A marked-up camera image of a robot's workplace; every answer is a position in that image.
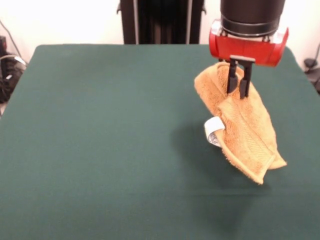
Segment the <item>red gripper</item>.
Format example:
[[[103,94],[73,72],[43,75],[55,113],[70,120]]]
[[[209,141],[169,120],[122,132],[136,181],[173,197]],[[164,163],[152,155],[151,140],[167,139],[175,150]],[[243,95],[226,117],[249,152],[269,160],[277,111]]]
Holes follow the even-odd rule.
[[[239,62],[244,70],[239,92],[240,98],[244,99],[249,95],[253,63],[266,67],[278,65],[288,37],[289,29],[284,26],[280,26],[275,33],[267,36],[240,37],[226,32],[222,27],[221,20],[214,20],[209,32],[209,50],[211,55],[217,59],[230,60],[226,93],[232,93],[238,86],[236,60],[250,61]]]

